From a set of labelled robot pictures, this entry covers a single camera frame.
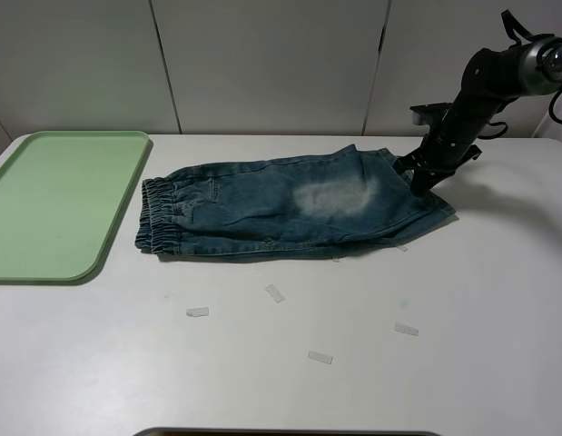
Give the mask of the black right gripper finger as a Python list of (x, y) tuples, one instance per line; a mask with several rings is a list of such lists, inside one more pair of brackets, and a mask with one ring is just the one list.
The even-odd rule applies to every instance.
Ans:
[(433, 169), (417, 168), (413, 170), (410, 190), (415, 195), (423, 195), (432, 187), (449, 177), (448, 171), (434, 171)]

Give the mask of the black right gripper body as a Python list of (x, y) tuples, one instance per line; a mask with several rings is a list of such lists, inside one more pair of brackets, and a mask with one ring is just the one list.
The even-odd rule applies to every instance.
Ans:
[(477, 160), (480, 155), (481, 150), (475, 144), (447, 142), (425, 135), (417, 149), (397, 158), (394, 169), (397, 173), (452, 175), (462, 164)]

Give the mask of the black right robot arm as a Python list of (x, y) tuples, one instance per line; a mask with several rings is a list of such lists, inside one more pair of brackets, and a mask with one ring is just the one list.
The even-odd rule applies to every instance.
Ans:
[(453, 102), (410, 108), (414, 123), (426, 124), (429, 131), (417, 149), (397, 159), (394, 169), (399, 174), (412, 171), (410, 189), (421, 195), (453, 176), (462, 164), (478, 159), (478, 139), (505, 133), (484, 136), (482, 131), (509, 104), (560, 92), (562, 38), (548, 36), (502, 52), (483, 48), (468, 62)]

